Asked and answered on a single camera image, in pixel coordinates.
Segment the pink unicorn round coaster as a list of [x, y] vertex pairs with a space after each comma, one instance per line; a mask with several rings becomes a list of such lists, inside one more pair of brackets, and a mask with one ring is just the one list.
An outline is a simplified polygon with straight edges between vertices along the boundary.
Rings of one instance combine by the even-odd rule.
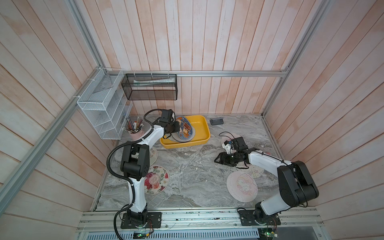
[[221, 145], [227, 154], [234, 154], [236, 152], [233, 146], [233, 139], [235, 137], [229, 133], [222, 134]]

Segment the blue bear car coaster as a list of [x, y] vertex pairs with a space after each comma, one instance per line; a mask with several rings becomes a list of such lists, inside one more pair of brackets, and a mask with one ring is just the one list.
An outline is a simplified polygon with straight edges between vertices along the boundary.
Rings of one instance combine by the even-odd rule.
[[191, 135], [191, 123], [185, 117], [177, 117], [176, 121], [180, 124], [180, 130], [177, 134], [181, 139], [186, 140]]

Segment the navy sleeping bunny coaster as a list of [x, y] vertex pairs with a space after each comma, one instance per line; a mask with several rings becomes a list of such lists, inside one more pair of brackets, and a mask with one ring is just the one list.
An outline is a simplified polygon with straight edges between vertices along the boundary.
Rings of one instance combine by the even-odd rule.
[[187, 143], [187, 142], [192, 141], [193, 138], [195, 137], [195, 135], [196, 135], [195, 128], [192, 127], [191, 135], [186, 140], [181, 139], [177, 133], [172, 133], [171, 134], [171, 141], [177, 142], [177, 143]]

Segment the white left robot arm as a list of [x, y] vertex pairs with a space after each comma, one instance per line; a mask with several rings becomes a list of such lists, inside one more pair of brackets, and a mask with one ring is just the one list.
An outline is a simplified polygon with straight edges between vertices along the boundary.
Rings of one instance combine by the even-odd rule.
[[147, 222], [147, 201], [145, 199], [145, 178], [150, 169], [150, 148], [165, 134], [179, 131], [180, 124], [176, 122], [173, 110], [161, 110], [161, 116], [154, 122], [144, 117], [150, 125], [145, 134], [132, 143], [123, 147], [121, 172], [129, 183], [129, 200], [126, 218], [135, 225]]

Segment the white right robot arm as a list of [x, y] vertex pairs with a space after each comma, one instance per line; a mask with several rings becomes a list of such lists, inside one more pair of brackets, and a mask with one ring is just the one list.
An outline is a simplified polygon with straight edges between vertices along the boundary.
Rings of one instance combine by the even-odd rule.
[[255, 205], [254, 221], [258, 225], [266, 225], [277, 220], [278, 213], [302, 205], [319, 197], [319, 190], [306, 166], [301, 161], [290, 162], [273, 157], [257, 148], [249, 148], [243, 137], [222, 136], [222, 147], [215, 163], [237, 167], [240, 162], [244, 169], [252, 166], [260, 167], [278, 178], [279, 192]]

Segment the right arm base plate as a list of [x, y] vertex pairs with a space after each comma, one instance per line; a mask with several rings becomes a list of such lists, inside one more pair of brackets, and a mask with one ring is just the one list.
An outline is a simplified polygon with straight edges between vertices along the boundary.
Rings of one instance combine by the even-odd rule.
[[239, 214], [242, 226], [281, 225], [278, 214], [265, 215], [261, 209], [246, 210], [244, 208], [238, 208], [237, 213]]

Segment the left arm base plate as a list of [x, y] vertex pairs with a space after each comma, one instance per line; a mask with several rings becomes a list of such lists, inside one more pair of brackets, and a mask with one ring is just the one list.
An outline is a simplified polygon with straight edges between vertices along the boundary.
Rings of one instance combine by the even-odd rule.
[[128, 211], [123, 215], [121, 229], [139, 229], [149, 227], [158, 229], [161, 227], [161, 223], [161, 212], [135, 213], [132, 211]]

